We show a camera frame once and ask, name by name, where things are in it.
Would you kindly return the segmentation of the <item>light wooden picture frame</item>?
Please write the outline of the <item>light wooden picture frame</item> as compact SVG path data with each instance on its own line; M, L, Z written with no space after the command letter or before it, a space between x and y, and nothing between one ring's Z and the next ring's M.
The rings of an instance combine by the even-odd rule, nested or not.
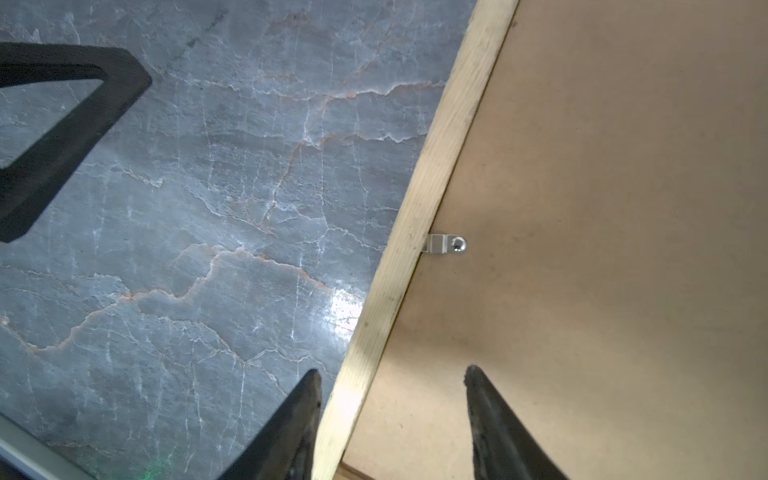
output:
M315 479L333 478L342 460L516 8L481 0L473 9L322 415Z

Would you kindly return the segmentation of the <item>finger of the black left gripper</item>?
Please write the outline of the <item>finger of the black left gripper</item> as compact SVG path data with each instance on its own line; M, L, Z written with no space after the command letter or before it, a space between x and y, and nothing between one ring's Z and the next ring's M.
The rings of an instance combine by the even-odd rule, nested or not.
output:
M3 88L57 81L101 85L1 169L1 241L24 236L101 138L151 86L126 49L64 44L1 44Z

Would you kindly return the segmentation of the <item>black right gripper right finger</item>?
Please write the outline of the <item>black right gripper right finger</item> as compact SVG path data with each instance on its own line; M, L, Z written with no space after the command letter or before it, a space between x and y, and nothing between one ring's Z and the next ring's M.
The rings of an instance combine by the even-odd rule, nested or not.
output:
M567 479L479 366L467 368L464 385L476 479Z

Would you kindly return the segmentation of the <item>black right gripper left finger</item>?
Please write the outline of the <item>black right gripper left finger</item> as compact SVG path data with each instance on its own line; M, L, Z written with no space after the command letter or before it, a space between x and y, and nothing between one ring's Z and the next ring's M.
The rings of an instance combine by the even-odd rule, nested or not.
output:
M310 369L240 456L226 480L310 479L321 415L322 378Z

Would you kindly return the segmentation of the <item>brown wooden backing board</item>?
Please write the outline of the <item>brown wooden backing board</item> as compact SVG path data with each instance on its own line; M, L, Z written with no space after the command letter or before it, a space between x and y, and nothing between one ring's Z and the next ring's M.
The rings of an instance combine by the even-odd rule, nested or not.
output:
M469 479L481 367L572 479L767 475L767 5L523 1L344 462Z

